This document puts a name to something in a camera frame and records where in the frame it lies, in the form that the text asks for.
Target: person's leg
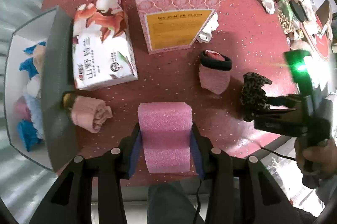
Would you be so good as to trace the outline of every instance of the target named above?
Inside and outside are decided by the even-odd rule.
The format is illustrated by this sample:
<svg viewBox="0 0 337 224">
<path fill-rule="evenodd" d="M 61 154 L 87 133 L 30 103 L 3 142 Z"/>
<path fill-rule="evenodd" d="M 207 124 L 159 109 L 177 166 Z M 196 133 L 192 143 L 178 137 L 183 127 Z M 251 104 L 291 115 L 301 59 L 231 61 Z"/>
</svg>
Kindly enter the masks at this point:
<svg viewBox="0 0 337 224">
<path fill-rule="evenodd" d="M 179 181 L 149 187 L 148 224 L 192 224 L 195 208 Z M 204 224 L 201 216 L 197 224 Z"/>
</svg>

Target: logo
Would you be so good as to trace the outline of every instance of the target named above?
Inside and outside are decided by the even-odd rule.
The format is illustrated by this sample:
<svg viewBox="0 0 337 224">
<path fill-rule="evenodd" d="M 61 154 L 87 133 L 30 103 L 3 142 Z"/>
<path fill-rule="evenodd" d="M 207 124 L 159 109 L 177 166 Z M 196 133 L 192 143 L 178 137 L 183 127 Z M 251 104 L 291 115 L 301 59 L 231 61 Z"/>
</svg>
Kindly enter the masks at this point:
<svg viewBox="0 0 337 224">
<path fill-rule="evenodd" d="M 119 66 L 119 63 L 112 63 L 110 66 L 110 69 L 114 72 L 117 72 L 121 67 Z"/>
<path fill-rule="evenodd" d="M 81 81 L 83 81 L 84 80 L 84 67 L 82 64 L 78 64 L 77 67 L 79 71 L 79 78 Z"/>
</svg>

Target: sponge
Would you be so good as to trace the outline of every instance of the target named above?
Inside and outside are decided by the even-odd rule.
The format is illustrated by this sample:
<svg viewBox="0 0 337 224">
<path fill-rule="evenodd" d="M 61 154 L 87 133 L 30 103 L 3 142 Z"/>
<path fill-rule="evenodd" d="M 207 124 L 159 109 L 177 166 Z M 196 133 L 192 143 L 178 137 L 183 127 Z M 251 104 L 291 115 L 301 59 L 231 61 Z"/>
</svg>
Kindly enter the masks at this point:
<svg viewBox="0 0 337 224">
<path fill-rule="evenodd" d="M 141 103 L 138 119 L 149 172 L 188 172 L 192 108 L 184 102 Z"/>
</svg>

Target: beige cloth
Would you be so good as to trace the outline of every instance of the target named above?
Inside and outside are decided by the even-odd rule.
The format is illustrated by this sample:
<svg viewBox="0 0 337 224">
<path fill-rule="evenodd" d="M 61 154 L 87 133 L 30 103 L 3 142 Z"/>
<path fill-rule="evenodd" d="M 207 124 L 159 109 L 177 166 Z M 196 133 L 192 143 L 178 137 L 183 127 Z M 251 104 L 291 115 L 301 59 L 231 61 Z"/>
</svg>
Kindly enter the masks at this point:
<svg viewBox="0 0 337 224">
<path fill-rule="evenodd" d="M 71 119 L 75 125 L 91 133 L 98 133 L 108 118 L 112 118 L 112 112 L 105 101 L 83 96 L 75 99 L 71 110 Z"/>
<path fill-rule="evenodd" d="M 39 74 L 42 74 L 45 55 L 45 45 L 36 45 L 33 51 L 33 64 Z"/>
</svg>

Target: pink foam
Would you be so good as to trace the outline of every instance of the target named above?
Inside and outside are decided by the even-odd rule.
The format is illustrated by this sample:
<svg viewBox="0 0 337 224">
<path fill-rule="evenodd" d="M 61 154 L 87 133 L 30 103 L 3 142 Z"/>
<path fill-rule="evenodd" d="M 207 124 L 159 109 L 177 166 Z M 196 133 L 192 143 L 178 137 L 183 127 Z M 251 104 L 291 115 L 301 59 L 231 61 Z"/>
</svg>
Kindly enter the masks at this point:
<svg viewBox="0 0 337 224">
<path fill-rule="evenodd" d="M 202 88 L 220 95 L 230 83 L 230 71 L 211 69 L 200 64 L 199 79 Z"/>
<path fill-rule="evenodd" d="M 141 103 L 138 119 L 149 172 L 188 172 L 192 108 L 184 102 Z"/>
</svg>

